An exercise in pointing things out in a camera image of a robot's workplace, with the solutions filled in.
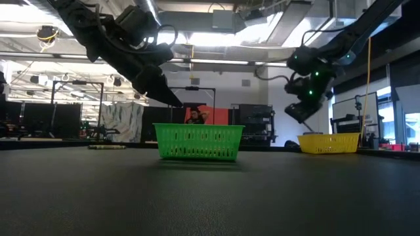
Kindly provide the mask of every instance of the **metal frame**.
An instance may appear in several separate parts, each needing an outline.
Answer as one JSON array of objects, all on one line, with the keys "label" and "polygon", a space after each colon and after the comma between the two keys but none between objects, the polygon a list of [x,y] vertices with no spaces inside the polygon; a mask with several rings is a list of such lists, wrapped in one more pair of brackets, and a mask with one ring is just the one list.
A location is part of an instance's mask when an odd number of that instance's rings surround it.
[{"label": "metal frame", "polygon": [[[62,84],[57,90],[55,89],[55,85],[57,83]],[[51,104],[54,104],[54,95],[58,92],[64,85],[68,84],[69,82],[64,81],[53,81],[52,82],[52,91],[51,91]],[[99,116],[98,116],[98,128],[100,128],[100,115],[102,114],[102,99],[104,96],[104,83],[101,82],[87,82],[87,81],[72,81],[70,82],[73,85],[100,85],[100,98],[99,98]],[[96,137],[96,141],[99,142],[99,134]]]},{"label": "metal frame", "polygon": [[213,124],[215,124],[216,113],[216,88],[201,88],[201,87],[169,87],[169,89],[184,89],[186,91],[212,90],[213,91]]},{"label": "metal frame", "polygon": [[[381,137],[381,126],[379,125],[379,104],[378,104],[378,94],[377,94],[376,92],[370,92],[370,93],[368,93],[367,95],[370,95],[370,94],[375,94],[375,97],[376,97],[376,116],[377,116],[377,126],[378,126],[378,135],[379,135],[379,137],[378,137],[378,138],[380,138],[380,137]],[[340,104],[340,103],[342,103],[342,102],[348,102],[348,101],[351,101],[351,100],[356,101],[356,99],[355,99],[355,98],[349,98],[349,99],[346,99],[346,100],[343,100],[343,101],[340,101],[340,102],[336,102],[336,103],[334,103],[334,104],[332,105],[332,108],[333,108],[333,110],[334,110],[334,105],[335,105],[335,104]]]}]

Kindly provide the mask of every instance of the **wall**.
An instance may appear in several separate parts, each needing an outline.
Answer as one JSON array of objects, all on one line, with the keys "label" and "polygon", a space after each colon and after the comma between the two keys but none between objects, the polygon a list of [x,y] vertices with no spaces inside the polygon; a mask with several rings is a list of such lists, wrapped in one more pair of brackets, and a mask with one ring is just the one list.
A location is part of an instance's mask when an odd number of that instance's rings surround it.
[{"label": "wall", "polygon": [[[376,92],[379,89],[383,89],[388,86],[390,86],[390,83],[387,78],[372,82],[369,84],[368,93]],[[366,85],[335,95],[335,101],[341,102],[347,99],[354,98],[356,95],[365,95],[365,94],[366,94]]]},{"label": "wall", "polygon": [[[288,68],[269,68],[268,76],[273,77],[276,75],[286,75],[290,77],[292,71]],[[284,112],[284,109],[292,104],[297,103],[299,100],[295,95],[287,94],[284,90],[286,84],[285,79],[275,79],[268,83],[268,103],[273,105],[275,116],[275,129],[278,135],[276,143],[272,146],[284,146],[287,140],[298,142],[297,136],[309,130],[304,126],[298,124],[296,120],[291,118]],[[322,108],[310,117],[306,124],[316,132],[329,133],[329,113],[328,101],[325,101]]]},{"label": "wall", "polygon": [[[190,84],[190,72],[165,73],[170,87],[186,87]],[[230,104],[267,104],[267,82],[261,83],[252,73],[196,71],[195,78],[200,78],[199,87],[216,88],[216,107],[231,108]],[[242,79],[251,81],[250,87],[242,87]],[[181,102],[201,102],[213,105],[213,91],[173,90]],[[167,106],[150,100],[151,106]]]}]

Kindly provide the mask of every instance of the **small object on table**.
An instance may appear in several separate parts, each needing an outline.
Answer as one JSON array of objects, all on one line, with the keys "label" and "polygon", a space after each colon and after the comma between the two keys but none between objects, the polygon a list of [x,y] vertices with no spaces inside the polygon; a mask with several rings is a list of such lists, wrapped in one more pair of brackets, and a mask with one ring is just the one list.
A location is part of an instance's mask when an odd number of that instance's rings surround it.
[{"label": "small object on table", "polygon": [[117,149],[125,149],[127,147],[121,146],[121,145],[89,145],[87,148],[95,149],[95,150],[103,150],[103,149],[117,150]]}]

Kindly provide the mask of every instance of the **pipe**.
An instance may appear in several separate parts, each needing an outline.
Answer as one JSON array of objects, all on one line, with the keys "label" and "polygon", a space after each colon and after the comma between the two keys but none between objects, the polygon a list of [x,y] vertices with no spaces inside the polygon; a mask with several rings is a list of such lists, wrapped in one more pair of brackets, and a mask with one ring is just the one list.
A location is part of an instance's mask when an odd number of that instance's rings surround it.
[{"label": "pipe", "polygon": [[140,7],[140,9],[142,9],[144,12],[148,12],[150,11],[154,18],[155,21],[160,24],[159,18],[158,18],[158,7],[156,6],[155,2],[153,0],[134,0],[135,4]]}]

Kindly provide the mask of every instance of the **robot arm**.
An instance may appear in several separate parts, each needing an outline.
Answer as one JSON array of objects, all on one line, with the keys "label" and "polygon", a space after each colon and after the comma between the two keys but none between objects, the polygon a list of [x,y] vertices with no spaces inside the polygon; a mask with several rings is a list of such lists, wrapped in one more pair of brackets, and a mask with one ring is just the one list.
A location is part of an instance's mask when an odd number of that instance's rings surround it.
[{"label": "robot arm", "polygon": [[[330,99],[331,82],[337,76],[339,66],[354,61],[369,36],[401,5],[403,0],[376,0],[353,24],[326,45],[314,49],[304,45],[287,60],[287,66],[295,73],[286,84],[287,93],[297,95],[298,104],[286,107],[285,112],[299,123],[315,114],[325,98]],[[294,79],[294,75],[304,77]]]},{"label": "robot arm", "polygon": [[[168,25],[159,26],[151,12],[135,6],[127,7],[114,20],[111,15],[99,13],[99,5],[79,0],[49,0],[49,3],[58,11],[77,41],[86,48],[91,62],[101,57],[130,80],[139,93],[147,93],[149,98],[182,107],[159,68],[173,58],[172,45],[157,45],[159,31]],[[150,37],[154,38],[153,43],[148,42]]]}]

